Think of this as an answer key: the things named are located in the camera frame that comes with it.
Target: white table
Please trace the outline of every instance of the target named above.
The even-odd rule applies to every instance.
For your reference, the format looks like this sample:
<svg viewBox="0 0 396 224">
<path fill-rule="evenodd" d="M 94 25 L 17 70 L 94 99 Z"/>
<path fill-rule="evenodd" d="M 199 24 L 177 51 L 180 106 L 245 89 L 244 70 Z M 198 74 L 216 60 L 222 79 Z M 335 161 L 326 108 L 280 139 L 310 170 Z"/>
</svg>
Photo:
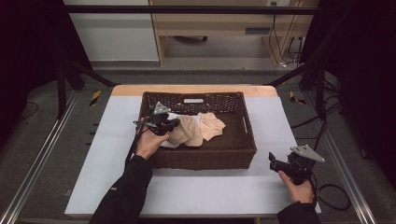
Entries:
<svg viewBox="0 0 396 224">
<path fill-rule="evenodd" d="M 143 91 L 243 91 L 257 153 L 247 170 L 156 169 L 141 217 L 268 217 L 290 204 L 268 153 L 286 161 L 296 146 L 275 89 L 263 86 L 118 86 L 81 169 L 65 213 L 90 217 L 121 176 L 134 138 Z"/>
</svg>

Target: wooden cabinet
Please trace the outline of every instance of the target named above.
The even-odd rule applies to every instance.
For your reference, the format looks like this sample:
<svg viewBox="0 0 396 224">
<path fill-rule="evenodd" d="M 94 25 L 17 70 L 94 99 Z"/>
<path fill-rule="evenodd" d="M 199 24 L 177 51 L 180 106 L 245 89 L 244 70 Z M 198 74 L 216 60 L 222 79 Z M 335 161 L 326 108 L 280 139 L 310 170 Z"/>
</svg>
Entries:
<svg viewBox="0 0 396 224">
<path fill-rule="evenodd" d="M 149 0 L 152 6 L 226 6 L 226 7 L 265 7 L 267 0 Z M 318 0 L 290 0 L 290 7 L 316 6 Z M 274 15 L 230 15 L 230 14 L 153 14 L 153 26 L 157 41 L 160 63 L 166 51 L 168 36 L 242 36 L 260 35 L 265 46 L 276 64 L 280 52 L 289 46 L 292 36 L 305 36 L 312 20 L 312 16 L 276 16 L 276 42 L 272 32 Z"/>
</svg>

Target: hand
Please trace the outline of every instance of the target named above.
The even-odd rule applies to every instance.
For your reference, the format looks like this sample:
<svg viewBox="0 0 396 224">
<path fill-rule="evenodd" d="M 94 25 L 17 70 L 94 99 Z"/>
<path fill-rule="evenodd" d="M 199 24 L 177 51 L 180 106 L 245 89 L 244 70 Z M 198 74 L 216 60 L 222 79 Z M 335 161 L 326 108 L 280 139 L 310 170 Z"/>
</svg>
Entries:
<svg viewBox="0 0 396 224">
<path fill-rule="evenodd" d="M 148 160 L 149 157 L 157 151 L 160 144 L 169 138 L 169 133 L 163 136 L 158 136 L 152 131 L 148 130 L 145 126 L 143 133 L 137 141 L 136 155 L 143 157 Z"/>
<path fill-rule="evenodd" d="M 308 180 L 305 180 L 303 184 L 296 186 L 284 172 L 279 171 L 277 173 L 288 188 L 290 199 L 293 203 L 313 203 L 314 191 Z"/>
</svg>

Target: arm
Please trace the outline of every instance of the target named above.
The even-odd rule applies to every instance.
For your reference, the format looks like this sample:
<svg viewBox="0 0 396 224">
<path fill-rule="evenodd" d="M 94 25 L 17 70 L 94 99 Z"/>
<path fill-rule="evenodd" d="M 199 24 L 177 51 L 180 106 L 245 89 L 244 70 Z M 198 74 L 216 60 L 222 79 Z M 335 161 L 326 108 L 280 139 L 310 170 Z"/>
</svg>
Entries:
<svg viewBox="0 0 396 224">
<path fill-rule="evenodd" d="M 136 154 L 99 203 L 90 223 L 137 223 L 152 178 L 147 160 L 168 137 L 168 134 L 157 136 L 151 131 L 143 132 Z"/>
<path fill-rule="evenodd" d="M 279 171 L 279 176 L 289 190 L 293 204 L 277 214 L 280 224 L 318 224 L 320 220 L 313 205 L 314 192 L 308 180 L 302 185 L 295 186 L 289 177 Z"/>
</svg>

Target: black curtain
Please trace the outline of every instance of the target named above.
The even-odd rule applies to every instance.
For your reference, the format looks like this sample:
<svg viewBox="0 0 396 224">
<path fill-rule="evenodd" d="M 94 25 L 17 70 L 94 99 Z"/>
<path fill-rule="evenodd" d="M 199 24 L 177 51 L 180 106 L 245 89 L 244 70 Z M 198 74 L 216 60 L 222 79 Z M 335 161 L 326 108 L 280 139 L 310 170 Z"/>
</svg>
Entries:
<svg viewBox="0 0 396 224">
<path fill-rule="evenodd" d="M 321 0 L 336 7 L 346 0 Z M 305 62 L 332 27 L 332 17 L 315 16 L 308 31 Z M 340 100 L 362 147 L 396 188 L 396 1 L 357 0 L 327 48 L 324 68 L 338 77 Z"/>
<path fill-rule="evenodd" d="M 0 1 L 0 146 L 26 106 L 32 89 L 56 80 L 58 64 L 74 61 L 91 68 L 78 33 L 66 12 L 42 10 L 64 6 L 62 0 Z M 82 79 L 73 69 L 64 74 L 73 88 Z"/>
</svg>

